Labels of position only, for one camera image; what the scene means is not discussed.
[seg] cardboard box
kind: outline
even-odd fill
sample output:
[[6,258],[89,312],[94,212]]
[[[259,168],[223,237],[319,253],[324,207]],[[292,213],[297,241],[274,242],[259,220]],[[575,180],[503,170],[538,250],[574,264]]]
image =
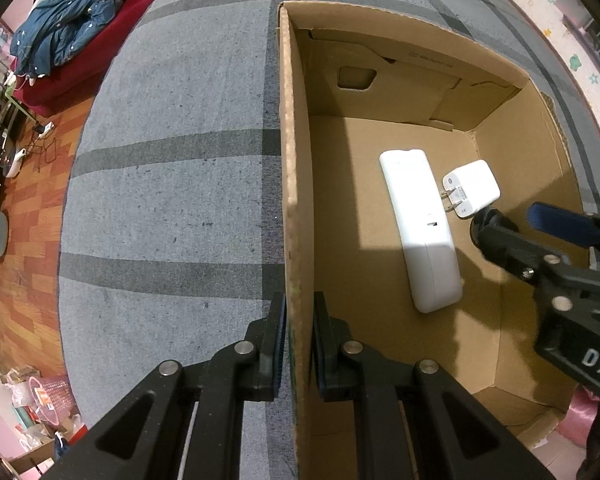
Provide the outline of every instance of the cardboard box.
[[574,383],[533,351],[531,286],[485,261],[470,240],[470,221],[450,212],[463,297],[419,313],[378,158],[384,150],[424,150],[439,183],[483,158],[501,190],[494,205],[523,234],[586,266],[587,251],[526,223],[526,208],[537,200],[582,211],[545,99],[512,62],[415,18],[329,2],[285,2],[279,18],[301,478],[356,476],[351,403],[322,402],[310,377],[314,290],[324,291],[330,314],[345,319],[354,338],[394,360],[435,359],[532,446],[558,423]]

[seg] screw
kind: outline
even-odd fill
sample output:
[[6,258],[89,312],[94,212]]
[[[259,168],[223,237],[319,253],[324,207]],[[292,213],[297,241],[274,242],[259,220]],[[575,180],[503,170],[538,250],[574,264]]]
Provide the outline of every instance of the screw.
[[438,363],[433,359],[423,359],[420,361],[418,368],[424,374],[434,374],[438,371]]
[[235,352],[240,355],[250,354],[254,348],[251,341],[238,341],[234,346]]
[[573,308],[573,301],[566,296],[556,296],[551,300],[551,304],[555,310],[560,310],[561,312],[567,312]]
[[363,348],[362,343],[358,341],[347,341],[342,345],[342,349],[349,355],[359,354]]
[[559,264],[561,261],[560,257],[556,256],[555,254],[546,254],[543,260],[552,265]]
[[178,371],[179,364],[176,361],[163,361],[158,366],[160,375],[168,376],[173,375]]

